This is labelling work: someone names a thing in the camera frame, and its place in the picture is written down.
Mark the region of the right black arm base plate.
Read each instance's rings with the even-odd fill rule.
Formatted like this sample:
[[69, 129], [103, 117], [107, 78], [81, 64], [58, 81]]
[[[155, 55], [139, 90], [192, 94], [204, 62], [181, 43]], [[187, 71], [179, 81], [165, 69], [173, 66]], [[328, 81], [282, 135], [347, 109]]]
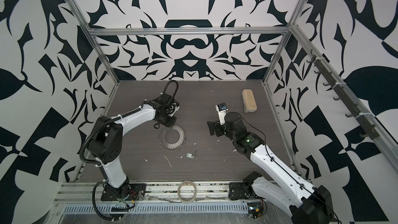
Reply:
[[240, 183], [229, 183], [228, 198], [231, 201], [262, 199], [252, 188], [254, 181], [260, 177], [262, 177], [260, 173], [252, 172]]

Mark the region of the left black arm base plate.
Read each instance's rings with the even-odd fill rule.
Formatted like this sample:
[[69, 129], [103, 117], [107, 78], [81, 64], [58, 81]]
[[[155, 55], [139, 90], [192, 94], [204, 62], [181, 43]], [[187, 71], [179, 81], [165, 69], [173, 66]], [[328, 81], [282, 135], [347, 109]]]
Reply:
[[114, 188], [109, 184], [105, 184], [101, 196], [102, 201], [116, 201], [118, 199], [124, 200], [138, 200], [146, 194], [146, 184], [133, 183], [123, 184], [120, 188]]

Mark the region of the black wall hook rail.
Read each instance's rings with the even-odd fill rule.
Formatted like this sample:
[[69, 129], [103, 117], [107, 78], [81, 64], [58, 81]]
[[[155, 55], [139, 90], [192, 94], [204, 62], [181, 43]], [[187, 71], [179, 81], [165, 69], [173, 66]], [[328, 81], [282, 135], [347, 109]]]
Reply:
[[370, 138], [371, 140], [379, 138], [380, 134], [376, 130], [375, 121], [372, 120], [372, 114], [360, 105], [359, 100], [352, 90], [343, 82], [326, 58], [317, 57], [312, 51], [311, 56], [308, 63], [312, 63], [317, 68], [315, 71], [316, 74], [320, 74], [325, 78], [326, 82], [323, 85], [329, 87], [336, 93], [337, 97], [335, 97], [334, 100], [342, 101], [346, 106], [349, 113], [345, 116], [347, 118], [354, 118], [364, 130], [364, 133], [360, 136], [362, 138]]

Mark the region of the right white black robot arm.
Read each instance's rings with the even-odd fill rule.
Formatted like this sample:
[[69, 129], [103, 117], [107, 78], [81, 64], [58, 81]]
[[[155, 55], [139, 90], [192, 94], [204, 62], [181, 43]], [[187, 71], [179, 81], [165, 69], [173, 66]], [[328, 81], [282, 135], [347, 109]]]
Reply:
[[246, 183], [259, 198], [284, 211], [294, 224], [329, 224], [334, 211], [330, 192], [316, 187], [295, 173], [267, 146], [265, 139], [246, 128], [239, 113], [219, 112], [217, 121], [207, 122], [210, 135], [225, 136], [238, 153], [260, 167], [274, 183], [257, 173], [246, 177]]

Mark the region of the mint green key tag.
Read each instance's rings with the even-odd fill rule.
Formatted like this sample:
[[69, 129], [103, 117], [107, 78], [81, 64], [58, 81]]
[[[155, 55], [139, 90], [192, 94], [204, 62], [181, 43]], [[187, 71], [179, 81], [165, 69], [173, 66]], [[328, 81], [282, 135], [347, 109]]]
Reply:
[[193, 154], [191, 154], [191, 153], [187, 153], [187, 154], [186, 154], [186, 156], [187, 156], [188, 158], [191, 158], [191, 159], [193, 159], [193, 158], [194, 158], [194, 155], [193, 155]]

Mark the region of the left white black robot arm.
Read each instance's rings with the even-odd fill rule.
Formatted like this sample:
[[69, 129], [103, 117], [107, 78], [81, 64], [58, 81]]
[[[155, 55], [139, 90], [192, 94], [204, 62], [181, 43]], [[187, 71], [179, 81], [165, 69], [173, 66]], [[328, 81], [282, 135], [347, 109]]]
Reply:
[[170, 128], [176, 122], [174, 114], [178, 110], [177, 101], [165, 104], [147, 101], [125, 114], [112, 118], [99, 117], [82, 146], [83, 152], [87, 149], [94, 156], [94, 159], [88, 160], [87, 163], [93, 163], [100, 168], [108, 188], [127, 191], [129, 180], [120, 162], [123, 136], [141, 124], [153, 120], [157, 125]]

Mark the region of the beige sponge block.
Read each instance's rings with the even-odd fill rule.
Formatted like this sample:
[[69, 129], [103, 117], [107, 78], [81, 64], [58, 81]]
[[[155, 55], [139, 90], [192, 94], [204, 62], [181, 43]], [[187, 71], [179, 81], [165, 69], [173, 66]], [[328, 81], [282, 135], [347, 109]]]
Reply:
[[242, 91], [242, 99], [245, 113], [254, 113], [257, 110], [255, 96], [251, 89], [244, 89]]

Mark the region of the small electronics board right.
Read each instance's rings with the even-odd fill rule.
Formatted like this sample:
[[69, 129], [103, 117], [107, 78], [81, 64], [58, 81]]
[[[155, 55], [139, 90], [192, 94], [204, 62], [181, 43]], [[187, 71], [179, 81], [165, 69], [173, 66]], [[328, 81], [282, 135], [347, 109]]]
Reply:
[[248, 202], [248, 216], [253, 219], [258, 219], [267, 212], [267, 204], [260, 200], [257, 202]]

